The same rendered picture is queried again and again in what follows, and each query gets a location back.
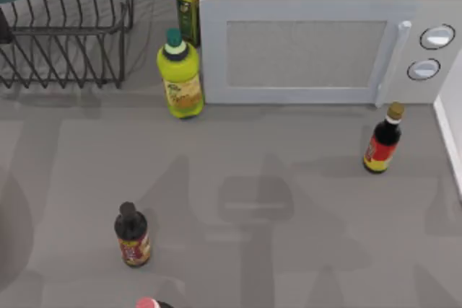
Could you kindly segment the microwave knob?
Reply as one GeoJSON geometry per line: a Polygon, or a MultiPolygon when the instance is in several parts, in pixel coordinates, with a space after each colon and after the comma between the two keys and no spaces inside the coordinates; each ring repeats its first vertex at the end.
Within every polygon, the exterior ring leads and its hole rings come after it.
{"type": "Polygon", "coordinates": [[[440,62],[429,58],[423,61],[413,62],[407,69],[407,75],[414,81],[426,81],[435,77],[440,71],[440,62]]]}
{"type": "Polygon", "coordinates": [[[456,36],[453,27],[442,24],[425,30],[420,36],[420,45],[426,50],[439,50],[451,44],[456,36]]]}

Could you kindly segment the yellow-green oil bottle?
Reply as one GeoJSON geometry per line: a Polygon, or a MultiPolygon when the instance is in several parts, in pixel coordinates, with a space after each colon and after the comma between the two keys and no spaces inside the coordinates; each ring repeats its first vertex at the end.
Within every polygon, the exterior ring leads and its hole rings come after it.
{"type": "Polygon", "coordinates": [[[157,67],[170,113],[179,119],[199,115],[204,107],[199,54],[179,29],[167,30],[166,42],[157,53],[157,67]]]}

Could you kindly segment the microwave door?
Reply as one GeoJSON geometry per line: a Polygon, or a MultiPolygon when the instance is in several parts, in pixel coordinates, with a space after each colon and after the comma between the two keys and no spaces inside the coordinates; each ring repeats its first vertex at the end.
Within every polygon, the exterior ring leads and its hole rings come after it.
{"type": "Polygon", "coordinates": [[[397,0],[204,0],[212,104],[375,104],[402,21],[397,0]]]}

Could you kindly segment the dark bottle black cap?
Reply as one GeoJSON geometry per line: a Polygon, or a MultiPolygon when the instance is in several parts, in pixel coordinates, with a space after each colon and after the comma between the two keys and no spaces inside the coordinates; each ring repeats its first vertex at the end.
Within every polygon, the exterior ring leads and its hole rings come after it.
{"type": "Polygon", "coordinates": [[[145,265],[151,257],[148,223],[145,215],[134,203],[123,202],[115,218],[114,231],[118,238],[122,260],[127,266],[137,268],[145,265]]]}

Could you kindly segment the dark bottle gold cap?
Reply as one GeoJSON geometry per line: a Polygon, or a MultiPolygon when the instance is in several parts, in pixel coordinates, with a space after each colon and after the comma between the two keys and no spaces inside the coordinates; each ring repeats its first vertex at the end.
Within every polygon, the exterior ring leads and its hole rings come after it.
{"type": "Polygon", "coordinates": [[[404,105],[392,102],[384,120],[375,126],[363,156],[366,170],[379,174],[388,169],[401,138],[400,123],[403,114],[404,105]]]}

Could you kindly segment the dark green oil bottle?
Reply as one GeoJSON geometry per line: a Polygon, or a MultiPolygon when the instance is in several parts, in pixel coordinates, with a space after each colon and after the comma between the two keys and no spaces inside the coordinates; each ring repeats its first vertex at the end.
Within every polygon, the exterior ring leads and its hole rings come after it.
{"type": "Polygon", "coordinates": [[[176,0],[178,26],[185,41],[194,47],[201,44],[199,0],[176,0]]]}

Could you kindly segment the red-capped bottle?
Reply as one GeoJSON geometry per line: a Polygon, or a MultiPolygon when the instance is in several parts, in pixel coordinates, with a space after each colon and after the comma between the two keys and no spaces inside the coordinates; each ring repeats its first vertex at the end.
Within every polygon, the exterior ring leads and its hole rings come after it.
{"type": "Polygon", "coordinates": [[[151,297],[142,297],[137,300],[135,308],[174,308],[166,302],[157,301],[151,297]]]}

